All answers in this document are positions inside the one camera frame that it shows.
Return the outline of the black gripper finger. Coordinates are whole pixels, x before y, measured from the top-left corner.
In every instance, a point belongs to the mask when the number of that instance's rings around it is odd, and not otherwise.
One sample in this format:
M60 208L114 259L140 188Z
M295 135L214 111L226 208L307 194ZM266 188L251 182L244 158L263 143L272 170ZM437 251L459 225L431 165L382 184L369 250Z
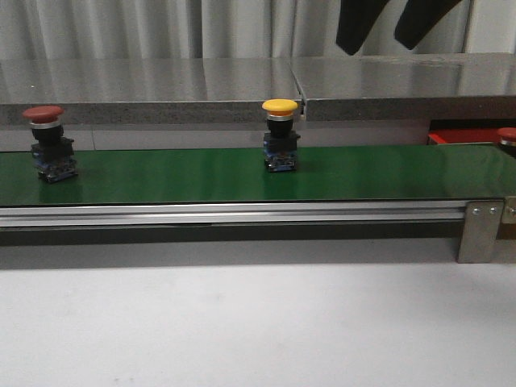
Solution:
M394 30L395 40L414 49L460 0L409 0Z
M389 0L342 0L336 44L348 55L355 55Z

